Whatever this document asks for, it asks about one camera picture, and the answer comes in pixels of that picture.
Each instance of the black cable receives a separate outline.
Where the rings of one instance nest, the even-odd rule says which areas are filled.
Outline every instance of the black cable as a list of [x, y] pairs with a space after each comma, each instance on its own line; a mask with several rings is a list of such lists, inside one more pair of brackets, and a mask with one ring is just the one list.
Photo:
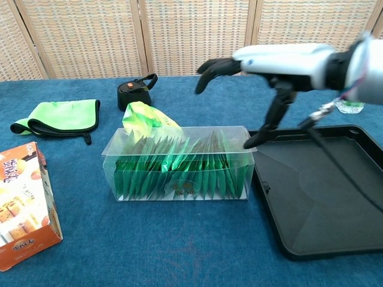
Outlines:
[[371, 203], [377, 210], [383, 213], [383, 208], [380, 207], [372, 198], [366, 194], [361, 187], [356, 183], [356, 181], [347, 173], [347, 171], [339, 164], [337, 159], [333, 156], [333, 154], [326, 147], [326, 142], [321, 138], [320, 134], [312, 127], [305, 129], [310, 138], [324, 151], [326, 156], [333, 162], [333, 164], [343, 173], [343, 175], [347, 178], [347, 180], [355, 187], [355, 189], [369, 202]]

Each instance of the clear plastic box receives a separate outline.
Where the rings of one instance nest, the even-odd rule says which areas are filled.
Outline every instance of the clear plastic box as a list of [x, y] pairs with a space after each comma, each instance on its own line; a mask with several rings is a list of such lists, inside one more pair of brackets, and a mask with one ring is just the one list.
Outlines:
[[153, 128], [141, 137], [116, 130], [104, 173], [117, 201], [246, 200], [254, 170], [243, 126]]

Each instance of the green microfiber towel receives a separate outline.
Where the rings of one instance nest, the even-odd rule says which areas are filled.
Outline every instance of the green microfiber towel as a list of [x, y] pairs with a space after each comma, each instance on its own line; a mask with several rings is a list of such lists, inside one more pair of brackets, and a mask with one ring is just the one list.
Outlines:
[[83, 136], [85, 143], [90, 145], [89, 132], [98, 127], [100, 104], [94, 99], [39, 103], [28, 118], [13, 123], [11, 131], [39, 137]]

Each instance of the robotic finger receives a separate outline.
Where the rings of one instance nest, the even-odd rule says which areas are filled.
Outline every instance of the robotic finger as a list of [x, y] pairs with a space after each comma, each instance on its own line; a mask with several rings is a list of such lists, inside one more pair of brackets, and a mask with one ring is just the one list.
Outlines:
[[207, 60], [197, 70], [201, 77], [196, 86], [196, 94], [201, 94], [211, 80], [218, 76], [232, 76], [241, 71], [241, 62], [233, 58]]

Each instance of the black strap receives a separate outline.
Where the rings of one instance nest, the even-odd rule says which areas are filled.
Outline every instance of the black strap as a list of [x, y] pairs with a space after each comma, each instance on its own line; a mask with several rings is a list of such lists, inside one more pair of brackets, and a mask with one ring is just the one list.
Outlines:
[[151, 90], [151, 88], [153, 88], [154, 85], [156, 84], [156, 82], [158, 80], [158, 76], [157, 76], [157, 74], [150, 74], [150, 75], [147, 75], [144, 78], [138, 79], [137, 82], [143, 82], [145, 80], [151, 80], [149, 82], [149, 84], [146, 85], [148, 87], [148, 89]]

